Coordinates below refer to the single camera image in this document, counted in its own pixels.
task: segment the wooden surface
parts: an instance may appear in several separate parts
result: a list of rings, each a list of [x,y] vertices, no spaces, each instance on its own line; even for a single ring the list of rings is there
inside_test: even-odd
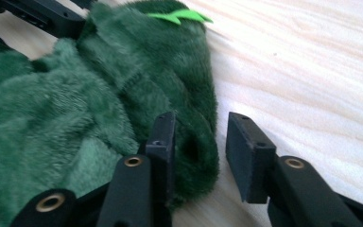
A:
[[[251,117],[280,155],[304,158],[363,203],[363,1],[183,2],[214,20],[207,37],[221,172],[214,192],[176,212],[174,226],[270,226],[265,205],[240,201],[225,162],[228,112]],[[9,13],[0,36],[31,59],[56,40]]]

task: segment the green fleece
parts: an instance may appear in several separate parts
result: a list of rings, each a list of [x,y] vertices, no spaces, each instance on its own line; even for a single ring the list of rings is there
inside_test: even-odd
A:
[[[216,97],[204,26],[147,16],[184,8],[95,4],[77,41],[58,40],[36,61],[0,44],[0,226],[44,190],[79,197],[108,182],[169,111],[177,115],[174,206],[211,191]]]

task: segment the brass grommet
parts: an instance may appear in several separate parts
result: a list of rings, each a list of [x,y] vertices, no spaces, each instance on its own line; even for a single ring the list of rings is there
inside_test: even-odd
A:
[[[40,202],[38,202],[35,209],[39,212],[53,211],[64,203],[64,199],[65,199],[65,197],[62,193],[52,194],[52,195],[44,198]],[[51,201],[51,200],[55,200],[55,202],[48,204],[47,202]]]
[[[125,160],[125,165],[128,167],[136,167],[143,163],[143,160],[139,157],[131,157]]]
[[[285,163],[294,168],[304,168],[304,163],[298,159],[289,158],[285,160]]]

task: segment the plush toy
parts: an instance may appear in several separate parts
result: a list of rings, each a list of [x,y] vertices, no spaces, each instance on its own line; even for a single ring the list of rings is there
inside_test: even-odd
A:
[[[210,192],[218,156],[209,50],[202,22],[161,18],[180,9],[95,4],[78,40],[60,39],[35,61],[0,43],[0,226],[46,189],[82,196],[107,183],[169,111],[177,115],[173,206]]]

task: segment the wood grain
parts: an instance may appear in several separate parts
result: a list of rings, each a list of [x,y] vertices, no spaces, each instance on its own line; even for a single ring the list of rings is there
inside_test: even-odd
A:
[[[177,211],[174,225],[270,226],[265,205],[240,201],[225,162],[228,112],[251,117],[280,155],[304,158],[363,203],[363,1],[183,2],[214,20],[206,25],[221,172],[214,192]],[[56,41],[9,13],[0,15],[0,36],[31,59]]]

